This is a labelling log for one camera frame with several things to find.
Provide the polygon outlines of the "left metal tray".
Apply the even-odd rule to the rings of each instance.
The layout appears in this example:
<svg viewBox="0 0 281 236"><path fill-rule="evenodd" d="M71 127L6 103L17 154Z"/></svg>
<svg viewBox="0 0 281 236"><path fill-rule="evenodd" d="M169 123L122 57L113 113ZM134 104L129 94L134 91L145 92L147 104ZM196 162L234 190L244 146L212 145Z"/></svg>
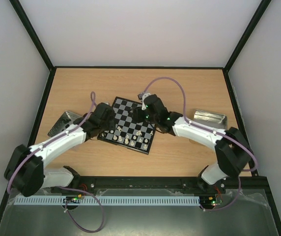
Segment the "left metal tray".
<svg viewBox="0 0 281 236"><path fill-rule="evenodd" d="M48 132L48 136L51 138L58 133L64 131L68 128L76 119L80 118L81 116L73 113L71 111L65 111L60 118L55 122L53 127Z"/></svg>

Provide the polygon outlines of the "black aluminium frame rail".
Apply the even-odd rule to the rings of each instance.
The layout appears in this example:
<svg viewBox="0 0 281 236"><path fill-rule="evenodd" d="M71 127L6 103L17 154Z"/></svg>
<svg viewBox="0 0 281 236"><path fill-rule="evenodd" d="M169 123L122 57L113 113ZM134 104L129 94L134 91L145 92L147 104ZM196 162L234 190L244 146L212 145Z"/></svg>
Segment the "black aluminium frame rail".
<svg viewBox="0 0 281 236"><path fill-rule="evenodd" d="M93 194L96 194L98 189L167 189L206 196L218 191L225 193L227 189L237 189L238 180L227 178L207 185L199 177L85 177L76 174L69 184L49 184L56 192L61 192L59 186L85 190Z"/></svg>

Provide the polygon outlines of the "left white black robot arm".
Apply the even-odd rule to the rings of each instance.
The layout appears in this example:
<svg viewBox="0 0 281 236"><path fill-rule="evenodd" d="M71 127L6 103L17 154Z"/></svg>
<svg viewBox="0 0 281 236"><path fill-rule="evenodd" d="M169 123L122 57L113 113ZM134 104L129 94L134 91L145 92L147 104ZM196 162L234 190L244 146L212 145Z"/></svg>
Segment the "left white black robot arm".
<svg viewBox="0 0 281 236"><path fill-rule="evenodd" d="M66 167L49 170L46 167L69 149L83 144L104 131L115 128L115 112L112 106L100 103L79 117L60 133L41 143L27 147L17 146L5 169L7 192L17 189L23 196L34 195L41 188L66 187L74 174Z"/></svg>

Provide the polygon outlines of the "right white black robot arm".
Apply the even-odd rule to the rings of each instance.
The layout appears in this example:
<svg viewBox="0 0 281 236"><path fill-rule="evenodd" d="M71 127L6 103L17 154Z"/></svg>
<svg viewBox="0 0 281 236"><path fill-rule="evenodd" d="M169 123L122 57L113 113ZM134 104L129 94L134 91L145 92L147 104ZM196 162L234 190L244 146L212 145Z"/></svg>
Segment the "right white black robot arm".
<svg viewBox="0 0 281 236"><path fill-rule="evenodd" d="M200 191L207 193L219 180L238 177L251 160L249 144L237 128L224 130L194 122L181 113L168 111L155 94L143 92L138 99L141 106L132 109L135 122L153 124L164 134L190 139L215 152L217 161L197 176Z"/></svg>

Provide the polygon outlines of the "right metal tray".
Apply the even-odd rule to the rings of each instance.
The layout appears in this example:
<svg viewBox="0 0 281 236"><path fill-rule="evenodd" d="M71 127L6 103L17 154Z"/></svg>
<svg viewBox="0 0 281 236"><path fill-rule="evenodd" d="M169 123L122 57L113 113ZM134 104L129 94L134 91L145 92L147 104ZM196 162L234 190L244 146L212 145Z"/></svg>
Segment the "right metal tray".
<svg viewBox="0 0 281 236"><path fill-rule="evenodd" d="M193 121L217 129L227 129L227 116L215 112L196 109Z"/></svg>

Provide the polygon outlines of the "metal tray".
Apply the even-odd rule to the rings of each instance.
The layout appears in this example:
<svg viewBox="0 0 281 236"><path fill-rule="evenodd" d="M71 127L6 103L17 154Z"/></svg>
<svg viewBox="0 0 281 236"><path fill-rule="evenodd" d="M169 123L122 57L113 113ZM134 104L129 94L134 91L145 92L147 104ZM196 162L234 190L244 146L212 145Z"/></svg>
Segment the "metal tray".
<svg viewBox="0 0 281 236"><path fill-rule="evenodd" d="M51 138L58 133L64 131L68 128L76 119L80 118L81 116L73 113L71 111L65 111L60 118L55 122L53 127L48 132L48 136Z"/></svg>
<svg viewBox="0 0 281 236"><path fill-rule="evenodd" d="M196 109L193 121L217 129L227 129L227 116L215 112Z"/></svg>

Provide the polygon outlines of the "black and grey chessboard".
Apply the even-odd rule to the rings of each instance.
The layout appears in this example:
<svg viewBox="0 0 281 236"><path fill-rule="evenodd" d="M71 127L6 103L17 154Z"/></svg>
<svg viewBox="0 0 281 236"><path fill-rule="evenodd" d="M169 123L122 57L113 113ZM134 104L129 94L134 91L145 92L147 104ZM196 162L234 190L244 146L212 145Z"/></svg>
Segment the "black and grey chessboard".
<svg viewBox="0 0 281 236"><path fill-rule="evenodd" d="M115 130L105 131L106 137L102 137L101 134L97 136L97 139L103 142L111 143L114 145L119 145L134 151L149 154L151 145L154 140L156 127L150 123L134 123L132 121L132 116L130 114L130 109L132 107L140 107L141 103L132 101L122 97L116 97L113 101L112 107L115 112ZM137 132L141 131L142 135L138 136ZM134 141L135 145L131 146L130 142Z"/></svg>

